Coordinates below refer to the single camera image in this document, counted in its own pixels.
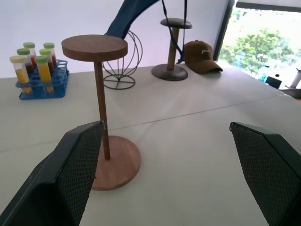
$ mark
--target baseball cap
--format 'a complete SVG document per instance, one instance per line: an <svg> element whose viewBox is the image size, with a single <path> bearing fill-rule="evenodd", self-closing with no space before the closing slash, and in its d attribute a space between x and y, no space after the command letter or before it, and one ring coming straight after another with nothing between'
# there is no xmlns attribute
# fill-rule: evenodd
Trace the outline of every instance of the baseball cap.
<svg viewBox="0 0 301 226"><path fill-rule="evenodd" d="M205 74L216 70L222 72L222 68L214 62L213 50L203 41L191 41L185 45L185 64L195 73Z"/></svg>

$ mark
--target green foliage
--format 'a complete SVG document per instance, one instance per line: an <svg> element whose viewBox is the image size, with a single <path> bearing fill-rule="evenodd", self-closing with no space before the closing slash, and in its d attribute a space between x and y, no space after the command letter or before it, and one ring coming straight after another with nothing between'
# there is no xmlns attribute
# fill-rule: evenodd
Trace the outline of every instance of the green foliage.
<svg viewBox="0 0 301 226"><path fill-rule="evenodd" d="M281 60L289 65L295 63L296 57L293 54L288 40L282 38L279 31L266 28L237 38L234 46L224 45L220 59L233 65L239 61L242 68L257 73L271 59Z"/></svg>
<svg viewBox="0 0 301 226"><path fill-rule="evenodd" d="M242 14L243 12L240 9L234 8L231 14L231 20L233 20L233 22L240 20Z"/></svg>

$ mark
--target black mesh pad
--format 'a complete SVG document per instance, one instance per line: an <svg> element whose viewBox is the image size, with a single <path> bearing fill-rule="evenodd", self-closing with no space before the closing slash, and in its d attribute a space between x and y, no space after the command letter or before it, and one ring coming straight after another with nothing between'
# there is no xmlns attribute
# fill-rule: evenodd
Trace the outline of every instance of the black mesh pad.
<svg viewBox="0 0 301 226"><path fill-rule="evenodd" d="M246 182L268 224L287 225L299 198L299 177L263 135L235 125L231 131Z"/></svg>
<svg viewBox="0 0 301 226"><path fill-rule="evenodd" d="M60 192L77 226L95 178L100 145L99 126L84 133L58 178Z"/></svg>

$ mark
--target wooden stand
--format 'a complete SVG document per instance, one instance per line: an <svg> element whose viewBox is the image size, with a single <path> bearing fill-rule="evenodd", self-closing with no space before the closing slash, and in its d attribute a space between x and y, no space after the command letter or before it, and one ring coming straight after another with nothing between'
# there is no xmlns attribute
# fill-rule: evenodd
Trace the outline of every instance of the wooden stand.
<svg viewBox="0 0 301 226"><path fill-rule="evenodd" d="M63 40L62 47L65 56L71 59L94 62L99 113L106 128L92 189L108 191L122 187L137 174L141 156L130 140L108 135L102 62L124 57L127 42L107 35L80 35Z"/></svg>
<svg viewBox="0 0 301 226"><path fill-rule="evenodd" d="M168 22L169 25L172 27L175 42L178 42L180 29L192 28L192 25L189 21L186 21L186 24L184 24L184 20L182 19L168 18ZM168 26L166 19L163 19L160 23L164 26ZM182 81L186 79L188 77L187 71L182 67L174 65L176 53L176 46L172 41L170 41L167 64L157 65L153 67L151 73L155 77L167 81Z"/></svg>

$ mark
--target table surface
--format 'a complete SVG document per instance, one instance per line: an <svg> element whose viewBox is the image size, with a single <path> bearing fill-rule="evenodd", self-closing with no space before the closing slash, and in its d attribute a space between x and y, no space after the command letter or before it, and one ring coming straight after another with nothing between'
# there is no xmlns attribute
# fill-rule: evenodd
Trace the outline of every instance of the table surface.
<svg viewBox="0 0 301 226"><path fill-rule="evenodd" d="M109 134L133 141L142 164L134 180L91 191L81 225L267 226L240 166L229 125L261 126L301 150L301 104L229 65L163 81L151 67L128 90L106 89ZM93 73L71 73L62 99L18 99L0 80L0 212L65 132L99 119Z"/></svg>

